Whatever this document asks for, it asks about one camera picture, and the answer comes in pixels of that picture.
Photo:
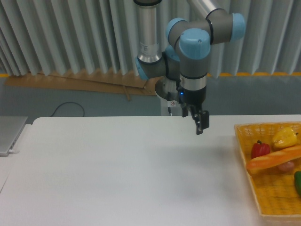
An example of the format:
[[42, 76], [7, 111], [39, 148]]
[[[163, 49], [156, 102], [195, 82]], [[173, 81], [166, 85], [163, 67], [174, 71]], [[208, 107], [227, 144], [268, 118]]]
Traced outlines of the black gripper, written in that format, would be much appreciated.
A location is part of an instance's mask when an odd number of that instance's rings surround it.
[[179, 86], [179, 103], [182, 109], [182, 117], [187, 117], [189, 112], [196, 124], [196, 134], [200, 135], [203, 130], [209, 128], [209, 111], [202, 108], [206, 98], [206, 86], [199, 90], [188, 90]]

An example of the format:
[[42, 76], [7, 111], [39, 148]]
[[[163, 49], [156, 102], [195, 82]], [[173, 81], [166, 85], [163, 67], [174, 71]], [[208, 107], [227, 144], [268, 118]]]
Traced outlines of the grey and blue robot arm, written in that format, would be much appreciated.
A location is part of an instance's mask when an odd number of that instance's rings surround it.
[[140, 44], [136, 68], [143, 80], [158, 79], [155, 93], [167, 112], [177, 108], [182, 117], [191, 116], [200, 135], [209, 127], [209, 112], [202, 104], [211, 46], [243, 38], [246, 22], [242, 14], [229, 14], [214, 0], [191, 0], [201, 20], [172, 19], [165, 29], [168, 46], [162, 51], [160, 4], [159, 0], [135, 1]]

